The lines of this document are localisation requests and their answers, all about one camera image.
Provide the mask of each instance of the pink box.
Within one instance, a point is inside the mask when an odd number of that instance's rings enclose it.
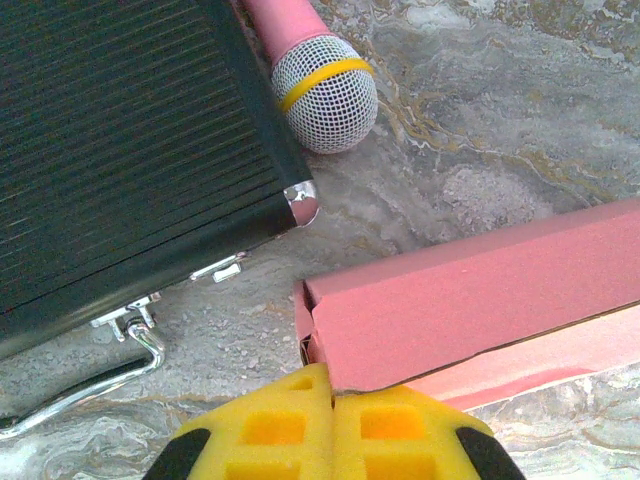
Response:
[[[471,408],[640,361],[640,199],[295,287],[305,363],[336,394],[407,383]]]

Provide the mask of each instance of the marble floor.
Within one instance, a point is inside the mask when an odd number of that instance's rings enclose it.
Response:
[[[185,420],[300,366],[297,279],[640,194],[637,0],[314,5],[380,96],[356,149],[308,155],[322,213],[232,280],[163,292],[166,365],[1,442],[2,479],[139,479]],[[133,353],[84,327],[4,360],[0,410]],[[529,479],[639,479],[638,392],[634,365],[472,413]]]

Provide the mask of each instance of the black case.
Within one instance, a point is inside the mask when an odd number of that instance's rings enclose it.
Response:
[[[0,358],[314,216],[226,0],[5,3],[0,52]]]

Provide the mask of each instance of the metal handle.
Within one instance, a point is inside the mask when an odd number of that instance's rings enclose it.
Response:
[[[131,338],[151,353],[151,358],[139,358],[63,390],[38,407],[21,416],[0,418],[0,440],[20,435],[67,408],[82,405],[100,395],[120,388],[141,375],[162,366],[165,359],[164,342],[151,331],[143,318],[132,319],[126,328]]]

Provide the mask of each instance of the pink microphone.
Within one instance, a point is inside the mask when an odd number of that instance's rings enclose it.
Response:
[[[300,142],[318,153],[359,143],[373,127],[373,69],[332,34],[307,0],[242,0],[271,58],[271,81]]]

